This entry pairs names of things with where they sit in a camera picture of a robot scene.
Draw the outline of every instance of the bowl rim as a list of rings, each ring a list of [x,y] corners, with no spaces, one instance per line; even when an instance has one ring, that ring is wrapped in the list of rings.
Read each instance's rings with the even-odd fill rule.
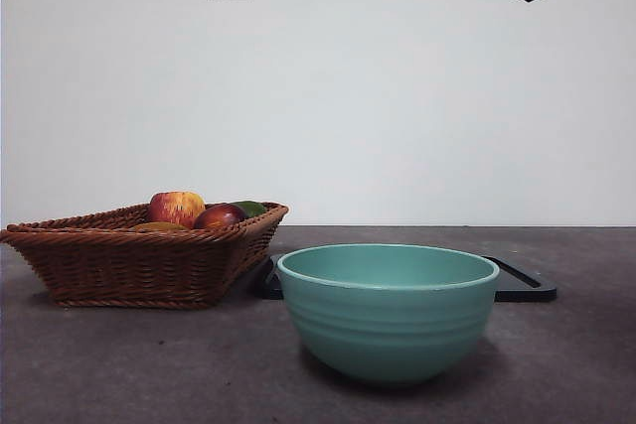
[[[367,246],[381,246],[381,247],[400,247],[400,248],[419,248],[419,249],[427,249],[427,250],[440,250],[443,252],[449,252],[456,255],[464,255],[467,257],[471,257],[477,259],[481,262],[484,262],[492,268],[492,272],[486,275],[485,277],[480,277],[475,280],[469,280],[466,282],[457,282],[457,283],[438,283],[438,284],[427,284],[427,285],[377,285],[371,283],[363,283],[363,282],[345,282],[338,280],[328,280],[325,278],[314,277],[311,275],[305,275],[303,273],[296,272],[287,268],[284,264],[285,260],[294,256],[300,255],[302,253],[306,253],[313,250],[320,250],[325,248],[347,248],[347,247],[367,247]],[[307,282],[319,283],[321,285],[327,285],[331,287],[339,287],[339,288],[355,288],[355,289],[364,289],[364,290],[400,290],[400,291],[423,291],[423,290],[452,290],[457,288],[466,288],[473,287],[475,285],[479,285],[482,283],[487,283],[495,280],[499,276],[499,266],[493,262],[492,260],[488,260],[485,257],[480,255],[476,255],[470,252],[464,252],[461,250],[455,250],[452,248],[443,248],[443,247],[432,247],[428,245],[416,245],[409,243],[336,243],[330,245],[319,245],[316,247],[307,247],[301,248],[299,250],[294,250],[293,252],[285,253],[276,261],[276,268],[280,270],[282,273],[287,274],[291,277],[298,278],[300,280],[304,280]]]

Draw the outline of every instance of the black tray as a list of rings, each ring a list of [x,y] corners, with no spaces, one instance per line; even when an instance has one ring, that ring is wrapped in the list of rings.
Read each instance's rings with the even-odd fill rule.
[[[275,263],[282,254],[267,257],[257,266],[254,292],[267,300],[282,300]],[[495,257],[484,256],[497,265],[499,274],[496,302],[549,302],[557,297],[557,286],[540,273],[524,270]]]

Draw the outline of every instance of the green fruit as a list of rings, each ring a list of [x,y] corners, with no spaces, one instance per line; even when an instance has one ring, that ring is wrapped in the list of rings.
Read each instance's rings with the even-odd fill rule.
[[[267,212],[267,208],[256,201],[238,201],[232,204],[241,208],[248,218],[256,217],[257,215]]]

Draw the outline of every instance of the ceramic bowl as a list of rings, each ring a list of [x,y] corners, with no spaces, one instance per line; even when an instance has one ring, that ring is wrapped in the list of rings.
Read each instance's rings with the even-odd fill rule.
[[[424,381],[466,356],[499,275],[478,255],[374,243],[297,250],[277,268],[306,348],[344,374],[389,385]]]

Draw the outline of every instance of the table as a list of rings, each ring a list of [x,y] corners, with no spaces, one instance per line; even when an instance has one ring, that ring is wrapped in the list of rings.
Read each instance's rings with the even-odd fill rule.
[[[2,422],[636,422],[636,228],[281,226],[270,252],[345,242],[495,256],[558,297],[496,303],[470,356],[380,389],[315,359],[253,273],[203,311],[64,309],[2,246]]]

